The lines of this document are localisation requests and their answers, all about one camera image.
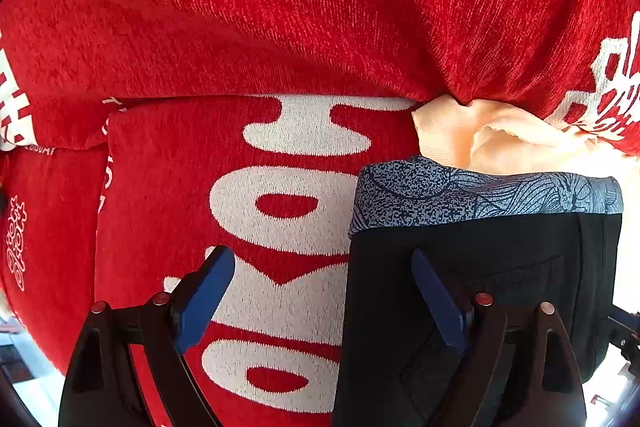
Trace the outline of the black pants with blue trim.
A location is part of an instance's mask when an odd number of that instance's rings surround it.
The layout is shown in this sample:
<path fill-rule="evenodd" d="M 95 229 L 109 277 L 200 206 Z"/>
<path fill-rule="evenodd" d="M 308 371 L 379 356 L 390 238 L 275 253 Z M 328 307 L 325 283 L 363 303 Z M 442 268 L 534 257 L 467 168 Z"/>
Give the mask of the black pants with blue trim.
<path fill-rule="evenodd" d="M 623 195 L 612 178 L 569 172 L 489 176 L 425 157 L 379 162 L 358 176 L 337 426 L 428 426 L 460 362 L 416 287 L 411 257 L 471 295 L 533 308 L 549 301 L 570 337 L 582 385 L 608 350 Z M 514 348 L 474 426 L 492 422 Z"/>

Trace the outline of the cream cloth on sofa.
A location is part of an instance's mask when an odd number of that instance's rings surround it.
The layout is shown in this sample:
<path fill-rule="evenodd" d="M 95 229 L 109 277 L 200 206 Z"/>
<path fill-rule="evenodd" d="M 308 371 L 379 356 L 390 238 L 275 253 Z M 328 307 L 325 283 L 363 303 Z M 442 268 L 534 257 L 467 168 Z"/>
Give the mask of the cream cloth on sofa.
<path fill-rule="evenodd" d="M 624 212 L 614 305 L 639 310 L 639 158 L 576 126 L 554 127 L 500 102 L 459 104 L 443 95 L 412 112 L 420 154 L 439 164 L 508 174 L 564 171 L 607 178 L 622 189 Z"/>

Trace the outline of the red sofa cover white lettering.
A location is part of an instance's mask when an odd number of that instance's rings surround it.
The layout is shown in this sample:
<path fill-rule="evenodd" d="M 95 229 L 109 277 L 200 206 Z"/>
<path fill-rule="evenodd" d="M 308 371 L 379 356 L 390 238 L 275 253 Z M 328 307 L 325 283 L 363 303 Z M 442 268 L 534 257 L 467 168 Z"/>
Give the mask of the red sofa cover white lettering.
<path fill-rule="evenodd" d="M 93 303 L 232 281 L 186 364 L 226 426 L 337 426 L 358 176 L 506 103 L 639 155 L 639 0 L 1 0 L 1 291 L 66 372 Z"/>

